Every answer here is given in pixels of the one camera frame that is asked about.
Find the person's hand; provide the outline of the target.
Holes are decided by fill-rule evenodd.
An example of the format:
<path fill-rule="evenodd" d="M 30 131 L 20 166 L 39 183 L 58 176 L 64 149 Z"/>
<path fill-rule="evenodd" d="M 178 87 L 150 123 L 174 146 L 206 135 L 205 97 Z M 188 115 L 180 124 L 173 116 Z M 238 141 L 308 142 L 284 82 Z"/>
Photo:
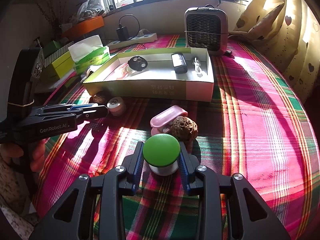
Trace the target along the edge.
<path fill-rule="evenodd" d="M 30 168 L 33 172 L 39 172 L 43 168 L 45 160 L 44 154 L 46 151 L 45 143 L 46 139 L 41 140 L 36 143 L 36 146 L 33 149 L 30 161 Z M 1 144 L 1 156 L 7 164 L 10 164 L 12 158 L 19 158 L 23 155 L 24 152 L 20 146 L 13 143 Z"/>

